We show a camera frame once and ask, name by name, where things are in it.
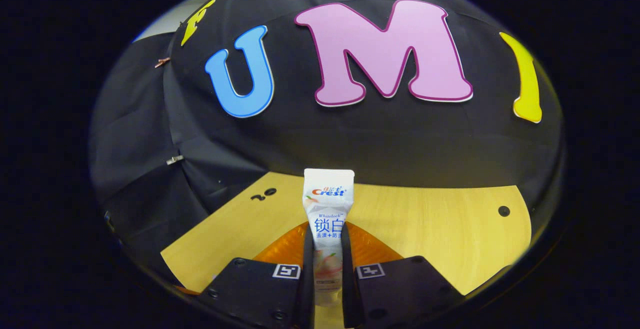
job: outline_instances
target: yellow letter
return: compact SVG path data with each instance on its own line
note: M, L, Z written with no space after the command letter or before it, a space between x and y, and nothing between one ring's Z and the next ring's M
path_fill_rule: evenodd
M540 108L540 90L536 70L533 67L533 57L518 40L510 35L501 32L500 37L510 46L518 61L520 96L513 102L513 112L516 117L537 124L542 121L542 108Z
M184 38L182 38L182 44L180 44L181 47L185 45L187 40L189 40L189 38L192 37L194 33L196 33L196 29L198 29L198 26L196 26L196 24L198 24L204 18L205 13L207 12L207 8L215 2L216 0L211 0L210 2L206 3L205 6L203 6L200 10L198 10L198 12L196 12L194 15L192 15L192 17L189 18L189 21L187 21L187 28L184 31Z

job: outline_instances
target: wooden board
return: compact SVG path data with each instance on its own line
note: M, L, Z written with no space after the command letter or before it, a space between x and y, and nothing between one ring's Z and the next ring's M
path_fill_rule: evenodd
M304 177L268 172L165 248L161 253L164 261L185 288L202 291L232 258L254 258L307 220L302 208L303 184ZM276 188L276 194L263 201L250 199L269 188ZM500 215L501 206L508 207L510 215ZM531 240L529 212L515 185L411 188L356 184L347 220L405 258L425 257L463 295L514 263ZM333 325L342 318L340 310L317 309L317 329L340 327Z

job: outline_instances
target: letter m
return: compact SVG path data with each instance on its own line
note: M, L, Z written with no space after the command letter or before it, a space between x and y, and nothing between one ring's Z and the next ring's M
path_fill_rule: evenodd
M381 30L342 3L301 12L295 23L310 29L322 74L316 101L334 107L364 99L365 87L352 78L347 55L358 63L383 97L393 97L411 51L416 66L416 75L409 82L413 96L434 102L468 101L473 87L462 72L446 16L447 12L437 5L398 0L386 29Z

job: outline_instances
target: toothpaste tube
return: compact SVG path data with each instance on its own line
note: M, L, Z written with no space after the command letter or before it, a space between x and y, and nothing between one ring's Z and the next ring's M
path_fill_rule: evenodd
M302 207L313 233L315 304L336 306L343 288L342 229L354 204L354 171L305 169Z

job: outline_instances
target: black background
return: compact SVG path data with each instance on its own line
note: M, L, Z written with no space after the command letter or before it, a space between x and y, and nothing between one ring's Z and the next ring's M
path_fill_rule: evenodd
M110 241L90 188L87 127L111 65L182 0L2 0L7 194L0 327L206 323L147 285ZM571 213L554 250L463 328L634 321L631 179L638 0L471 0L544 63L567 123Z

